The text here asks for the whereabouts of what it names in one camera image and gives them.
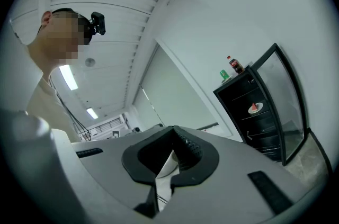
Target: beige shirt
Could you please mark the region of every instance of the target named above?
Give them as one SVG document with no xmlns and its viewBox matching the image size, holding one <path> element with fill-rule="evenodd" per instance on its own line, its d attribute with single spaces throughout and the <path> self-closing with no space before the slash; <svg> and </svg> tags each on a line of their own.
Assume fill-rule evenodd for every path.
<svg viewBox="0 0 339 224">
<path fill-rule="evenodd" d="M 34 90 L 28 104 L 27 113 L 43 118 L 53 129 L 66 132 L 70 142 L 81 141 L 69 114 L 57 96 L 57 91 L 43 78 Z"/>
</svg>

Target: ear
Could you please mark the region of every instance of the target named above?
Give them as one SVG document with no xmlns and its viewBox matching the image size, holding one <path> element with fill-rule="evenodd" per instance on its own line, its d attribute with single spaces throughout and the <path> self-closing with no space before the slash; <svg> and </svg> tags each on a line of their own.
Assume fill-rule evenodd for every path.
<svg viewBox="0 0 339 224">
<path fill-rule="evenodd" d="M 52 18 L 52 13 L 50 11 L 46 11 L 42 18 L 41 18 L 41 26 L 42 28 L 45 28 L 47 26 L 47 24 L 49 23 L 49 21 Z"/>
</svg>

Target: black camera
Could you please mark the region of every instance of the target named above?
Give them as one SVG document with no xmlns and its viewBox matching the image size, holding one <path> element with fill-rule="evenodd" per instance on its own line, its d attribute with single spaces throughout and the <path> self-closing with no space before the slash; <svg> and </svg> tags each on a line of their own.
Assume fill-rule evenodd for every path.
<svg viewBox="0 0 339 224">
<path fill-rule="evenodd" d="M 105 29 L 105 16 L 99 12 L 93 12 L 91 14 L 91 31 L 92 35 L 100 34 L 104 35 L 106 33 Z"/>
</svg>

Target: neck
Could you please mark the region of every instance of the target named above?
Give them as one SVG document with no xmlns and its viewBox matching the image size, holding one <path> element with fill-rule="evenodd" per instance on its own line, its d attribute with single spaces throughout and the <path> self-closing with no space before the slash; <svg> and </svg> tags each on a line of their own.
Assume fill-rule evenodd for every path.
<svg viewBox="0 0 339 224">
<path fill-rule="evenodd" d="M 47 52 L 43 49 L 43 44 L 37 38 L 28 45 L 28 51 L 35 64 L 42 70 L 42 78 L 48 82 L 49 76 L 55 68 L 60 66 L 60 62 L 48 56 Z"/>
</svg>

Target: round ceiling vent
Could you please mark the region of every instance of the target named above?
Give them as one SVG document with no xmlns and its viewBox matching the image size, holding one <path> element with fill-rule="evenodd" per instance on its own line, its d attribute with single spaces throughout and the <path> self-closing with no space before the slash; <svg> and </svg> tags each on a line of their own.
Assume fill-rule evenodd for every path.
<svg viewBox="0 0 339 224">
<path fill-rule="evenodd" d="M 95 65 L 95 60 L 93 58 L 87 58 L 85 60 L 85 65 L 87 67 L 93 67 Z"/>
</svg>

